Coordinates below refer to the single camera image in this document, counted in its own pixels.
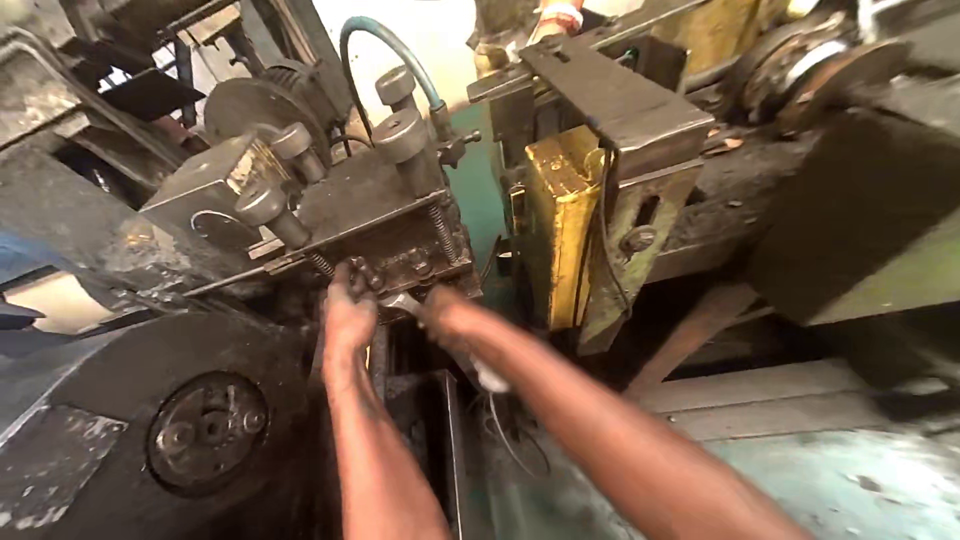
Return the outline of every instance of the metal plate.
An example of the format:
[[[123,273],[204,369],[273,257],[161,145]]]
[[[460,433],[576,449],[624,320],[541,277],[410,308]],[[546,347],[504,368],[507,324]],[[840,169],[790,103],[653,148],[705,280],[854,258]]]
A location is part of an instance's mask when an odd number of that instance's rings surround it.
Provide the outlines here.
[[[203,92],[157,69],[138,73],[122,85],[100,95],[107,103],[145,122],[152,122],[205,98]]]
[[[0,536],[46,533],[126,428],[67,405],[38,411],[0,448]]]
[[[203,374],[174,392],[147,437],[157,479],[202,495],[228,482],[262,442],[269,421],[263,394],[232,373]]]

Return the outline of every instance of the cable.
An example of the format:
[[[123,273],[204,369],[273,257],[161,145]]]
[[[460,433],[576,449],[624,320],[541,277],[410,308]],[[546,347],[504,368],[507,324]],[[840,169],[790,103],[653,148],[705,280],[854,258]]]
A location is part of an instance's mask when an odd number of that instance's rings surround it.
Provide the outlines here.
[[[503,432],[503,427],[500,426],[500,419],[496,415],[496,406],[493,404],[494,402],[495,402],[495,399],[493,398],[493,393],[491,392],[490,393],[490,415],[493,418],[493,424],[496,426],[496,432],[500,435],[500,440],[503,442],[503,446],[507,449],[507,452],[510,454],[510,457],[512,457],[516,462],[516,464],[519,465],[521,469],[523,469],[524,473],[530,475],[531,477],[535,479],[549,477],[550,472],[552,470],[550,467],[550,458],[546,456],[546,452],[543,451],[543,447],[540,445],[539,442],[537,442],[537,439],[535,439],[533,435],[531,435],[527,430],[521,427],[517,427],[517,429],[520,430],[520,432],[524,433],[530,439],[530,442],[534,444],[534,447],[537,449],[537,452],[539,452],[540,455],[543,456],[543,463],[546,464],[546,473],[542,476],[535,474],[533,471],[527,468],[527,466],[523,463],[523,460],[520,459],[520,456],[516,455],[516,452],[514,452],[514,447],[507,440],[507,434]]]
[[[600,204],[597,205],[597,223],[600,229],[600,241],[602,242],[601,249],[603,250],[603,260],[607,263],[607,270],[610,272],[610,277],[613,280],[613,284],[616,285],[616,291],[620,293],[620,300],[623,302],[623,312],[627,314],[627,318],[630,319],[634,316],[634,306],[631,304],[630,300],[627,298],[626,291],[623,290],[623,285],[620,284],[620,280],[617,278],[616,273],[613,271],[613,263],[610,261],[610,251],[607,244],[607,208],[604,203],[607,199],[607,180],[610,176],[611,171],[611,161],[613,158],[613,151],[609,148],[606,150],[603,157],[603,173],[600,177]]]
[[[346,135],[346,134],[344,134],[344,135],[337,135],[337,136],[331,138],[331,139],[330,139],[330,146],[336,146],[337,144],[340,144],[341,142],[344,143],[344,150],[347,151],[347,157],[349,158],[350,156],[352,156],[352,153],[350,152],[350,144],[349,144],[349,141],[351,141],[351,140],[355,140],[355,141],[357,141],[357,142],[359,142],[359,143],[362,143],[362,144],[363,144],[364,146],[366,146],[367,148],[372,148],[371,145],[370,145],[370,142],[369,142],[368,140],[366,140],[365,138],[363,138],[362,136]]]
[[[364,110],[363,104],[360,103],[360,94],[357,93],[357,84],[353,81],[353,72],[350,69],[348,42],[350,34],[357,30],[368,32],[379,37],[381,41],[394,50],[396,55],[399,56],[400,59],[403,60],[403,63],[410,69],[414,78],[417,79],[420,88],[422,88],[423,93],[426,94],[426,100],[430,104],[430,110],[440,110],[446,107],[446,103],[440,99],[440,94],[437,93],[436,87],[433,86],[433,81],[431,81],[430,76],[426,74],[426,70],[423,69],[420,61],[417,60],[417,57],[414,56],[410,48],[407,47],[396,34],[391,32],[386,26],[369,17],[363,15],[353,16],[347,19],[347,22],[344,23],[344,28],[340,31],[340,62],[344,65],[344,75],[347,76],[350,96],[353,98],[353,103],[357,106],[360,121],[363,122],[363,128],[367,131],[367,137],[370,140],[373,139],[373,129],[370,125],[370,119],[367,117],[367,112]]]

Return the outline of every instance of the dirty hand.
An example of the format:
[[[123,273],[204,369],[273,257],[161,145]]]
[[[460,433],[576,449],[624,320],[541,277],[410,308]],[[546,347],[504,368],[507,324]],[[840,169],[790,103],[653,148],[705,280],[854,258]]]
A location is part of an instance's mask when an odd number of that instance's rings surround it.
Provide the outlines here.
[[[337,265],[324,303],[324,370],[341,358],[352,362],[370,345],[376,329],[376,297],[350,265]]]
[[[427,335],[440,346],[455,351],[467,351],[466,334],[474,325],[483,324],[487,318],[480,307],[472,303],[460,291],[445,285],[437,285],[430,291],[420,312],[420,322]]]

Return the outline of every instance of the brass block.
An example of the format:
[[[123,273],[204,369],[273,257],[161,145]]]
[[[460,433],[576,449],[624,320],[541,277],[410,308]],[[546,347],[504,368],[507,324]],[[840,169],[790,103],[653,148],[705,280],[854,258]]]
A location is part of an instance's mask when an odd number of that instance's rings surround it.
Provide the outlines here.
[[[530,174],[517,246],[534,312],[551,331],[576,326],[586,305],[583,257],[603,163],[597,146],[596,135],[581,126],[526,147]]]

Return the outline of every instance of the hex bolt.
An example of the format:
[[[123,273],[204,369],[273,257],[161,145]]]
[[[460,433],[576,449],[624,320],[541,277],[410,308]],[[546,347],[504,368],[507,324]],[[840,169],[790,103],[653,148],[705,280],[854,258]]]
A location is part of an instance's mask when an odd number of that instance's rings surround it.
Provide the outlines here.
[[[444,251],[446,260],[453,263],[457,260],[457,253],[453,249],[453,236],[450,235],[450,228],[444,221],[444,211],[436,204],[430,205],[428,211],[430,212],[430,219],[433,220],[433,228],[440,239],[440,248]]]
[[[429,277],[430,274],[433,274],[433,266],[430,265],[430,259],[423,252],[422,248],[413,248],[407,252],[407,258],[410,260],[410,265],[414,269],[414,273],[420,276],[421,278]]]

